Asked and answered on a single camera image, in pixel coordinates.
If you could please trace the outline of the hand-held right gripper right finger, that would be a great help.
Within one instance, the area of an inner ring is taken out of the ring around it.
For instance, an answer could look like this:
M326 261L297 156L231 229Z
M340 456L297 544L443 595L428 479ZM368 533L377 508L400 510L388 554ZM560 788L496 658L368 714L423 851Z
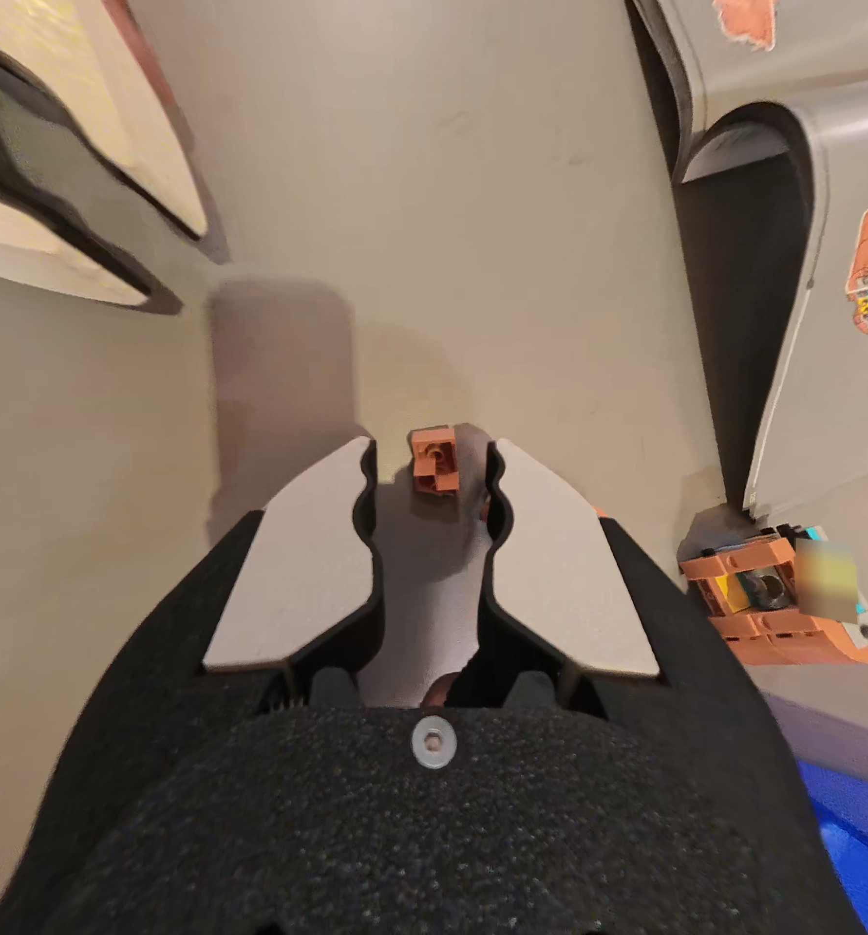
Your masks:
M660 665L601 516L507 438L487 451L480 650L511 670L655 679Z

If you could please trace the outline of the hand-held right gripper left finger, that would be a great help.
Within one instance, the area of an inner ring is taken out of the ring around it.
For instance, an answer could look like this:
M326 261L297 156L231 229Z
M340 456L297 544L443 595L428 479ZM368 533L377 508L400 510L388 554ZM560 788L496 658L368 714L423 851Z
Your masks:
M362 671L384 637L376 442L356 437L272 497L203 657L208 672Z

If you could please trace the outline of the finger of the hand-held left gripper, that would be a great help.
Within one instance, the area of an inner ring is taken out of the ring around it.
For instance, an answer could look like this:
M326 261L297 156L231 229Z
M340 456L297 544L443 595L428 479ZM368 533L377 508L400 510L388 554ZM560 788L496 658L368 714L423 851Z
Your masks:
M0 182L0 278L159 316L183 308L155 274L24 182Z
M206 236L170 88L125 2L0 1L0 66L54 100L93 150L190 237Z

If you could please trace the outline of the small brown angled brick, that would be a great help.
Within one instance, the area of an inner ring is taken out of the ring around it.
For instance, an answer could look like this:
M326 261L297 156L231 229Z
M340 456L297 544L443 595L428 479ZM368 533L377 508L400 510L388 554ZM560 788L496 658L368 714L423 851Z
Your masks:
M413 457L415 492L430 497L457 496L460 470L454 428L414 429L408 441Z

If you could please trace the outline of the grey instruction booklet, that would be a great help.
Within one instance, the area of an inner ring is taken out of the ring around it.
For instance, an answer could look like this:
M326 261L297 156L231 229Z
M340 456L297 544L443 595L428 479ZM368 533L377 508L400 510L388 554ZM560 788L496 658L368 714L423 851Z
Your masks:
M632 2L728 501L868 476L868 2Z

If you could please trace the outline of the blue plastic bin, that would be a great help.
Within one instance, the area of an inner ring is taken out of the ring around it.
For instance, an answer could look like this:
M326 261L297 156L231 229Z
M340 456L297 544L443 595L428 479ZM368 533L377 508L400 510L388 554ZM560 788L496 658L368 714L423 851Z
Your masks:
M830 860L868 932L868 782L803 761L798 766Z

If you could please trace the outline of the grey desk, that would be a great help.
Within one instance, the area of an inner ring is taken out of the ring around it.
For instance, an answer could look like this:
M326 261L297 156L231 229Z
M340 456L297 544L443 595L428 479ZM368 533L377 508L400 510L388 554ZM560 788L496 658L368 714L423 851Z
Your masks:
M0 84L6 180L183 301L0 278L0 933L864 933L669 569L716 444L625 3L128 6L226 262ZM381 649L206 671L267 502L360 436ZM601 516L657 678L480 650L500 438Z

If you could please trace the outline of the colourful brick model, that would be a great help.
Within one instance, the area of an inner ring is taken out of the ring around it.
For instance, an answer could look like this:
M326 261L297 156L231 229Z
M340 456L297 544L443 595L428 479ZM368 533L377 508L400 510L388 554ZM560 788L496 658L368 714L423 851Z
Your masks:
M868 601L854 555L819 527L760 529L679 569L745 666L868 665Z

